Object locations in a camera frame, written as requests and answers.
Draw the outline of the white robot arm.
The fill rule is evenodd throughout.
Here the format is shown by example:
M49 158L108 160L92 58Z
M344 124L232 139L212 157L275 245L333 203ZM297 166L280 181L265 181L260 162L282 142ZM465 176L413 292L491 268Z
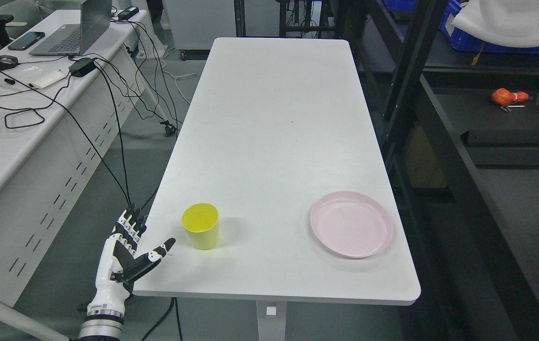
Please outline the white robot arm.
M86 316L77 341L119 341L124 318L109 314Z

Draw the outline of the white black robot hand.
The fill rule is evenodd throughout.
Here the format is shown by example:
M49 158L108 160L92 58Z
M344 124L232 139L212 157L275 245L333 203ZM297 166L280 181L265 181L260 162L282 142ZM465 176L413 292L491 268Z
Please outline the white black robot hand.
M169 238L151 251L136 256L139 242L147 227L141 211L131 204L118 216L105 240L97 268L96 294L87 306L86 315L124 317L125 301L135 282L158 266L174 246Z

